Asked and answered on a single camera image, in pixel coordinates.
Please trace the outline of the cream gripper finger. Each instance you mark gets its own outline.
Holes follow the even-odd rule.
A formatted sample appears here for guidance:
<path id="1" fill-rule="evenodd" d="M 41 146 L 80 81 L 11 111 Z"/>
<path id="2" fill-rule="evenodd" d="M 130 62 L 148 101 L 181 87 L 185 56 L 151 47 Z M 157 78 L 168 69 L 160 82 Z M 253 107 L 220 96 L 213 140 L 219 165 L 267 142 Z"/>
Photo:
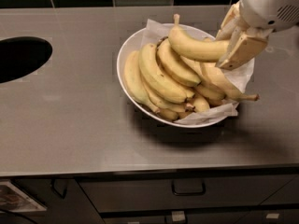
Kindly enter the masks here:
<path id="1" fill-rule="evenodd" d="M 272 32 L 272 29 L 250 27 L 242 30 L 236 27 L 231 34 L 228 49 L 217 61 L 217 66 L 234 70 L 249 62 L 267 47 Z"/>
<path id="2" fill-rule="evenodd" d="M 216 35 L 217 40 L 237 39 L 241 34 L 245 34 L 249 29 L 248 24 L 241 17 L 240 4 L 232 4 L 227 11 L 221 28 Z"/>

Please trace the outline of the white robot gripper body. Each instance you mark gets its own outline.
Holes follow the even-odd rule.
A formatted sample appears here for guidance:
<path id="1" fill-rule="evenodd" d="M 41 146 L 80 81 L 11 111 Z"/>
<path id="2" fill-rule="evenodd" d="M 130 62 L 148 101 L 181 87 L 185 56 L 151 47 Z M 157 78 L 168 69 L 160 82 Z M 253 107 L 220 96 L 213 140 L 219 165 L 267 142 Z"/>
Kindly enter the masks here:
<path id="1" fill-rule="evenodd" d="M 239 9 L 250 27 L 278 32 L 299 22 L 299 0 L 239 0 Z"/>

